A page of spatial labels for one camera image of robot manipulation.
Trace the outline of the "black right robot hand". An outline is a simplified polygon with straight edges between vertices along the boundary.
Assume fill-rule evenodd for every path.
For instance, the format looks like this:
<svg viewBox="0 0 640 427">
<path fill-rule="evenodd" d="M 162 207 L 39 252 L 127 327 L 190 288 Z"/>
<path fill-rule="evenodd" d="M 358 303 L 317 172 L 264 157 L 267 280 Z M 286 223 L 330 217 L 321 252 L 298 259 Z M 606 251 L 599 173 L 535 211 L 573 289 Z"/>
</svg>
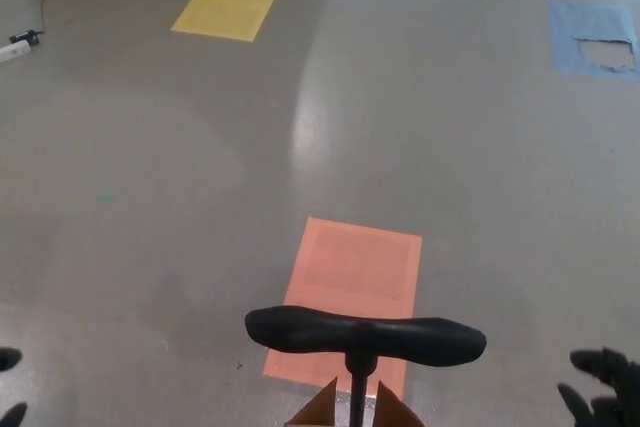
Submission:
<svg viewBox="0 0 640 427">
<path fill-rule="evenodd" d="M 593 398 L 589 403 L 571 386 L 558 384 L 558 392 L 574 418 L 575 426 L 638 426 L 639 364 L 615 350 L 574 350 L 571 364 L 611 387 L 614 396 Z"/>
</svg>

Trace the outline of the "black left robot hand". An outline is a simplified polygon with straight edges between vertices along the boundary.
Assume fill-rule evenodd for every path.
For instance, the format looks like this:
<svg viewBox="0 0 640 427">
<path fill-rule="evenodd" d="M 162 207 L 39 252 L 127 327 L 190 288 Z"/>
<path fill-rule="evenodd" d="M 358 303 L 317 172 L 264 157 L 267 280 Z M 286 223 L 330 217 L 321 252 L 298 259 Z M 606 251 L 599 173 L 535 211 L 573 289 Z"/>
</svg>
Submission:
<svg viewBox="0 0 640 427">
<path fill-rule="evenodd" d="M 22 360 L 22 352 L 9 346 L 2 346 L 0 351 L 1 371 L 8 372 L 16 367 Z M 20 427 L 26 413 L 28 411 L 28 404 L 26 402 L 19 402 L 6 410 L 1 416 L 0 427 Z"/>
</svg>

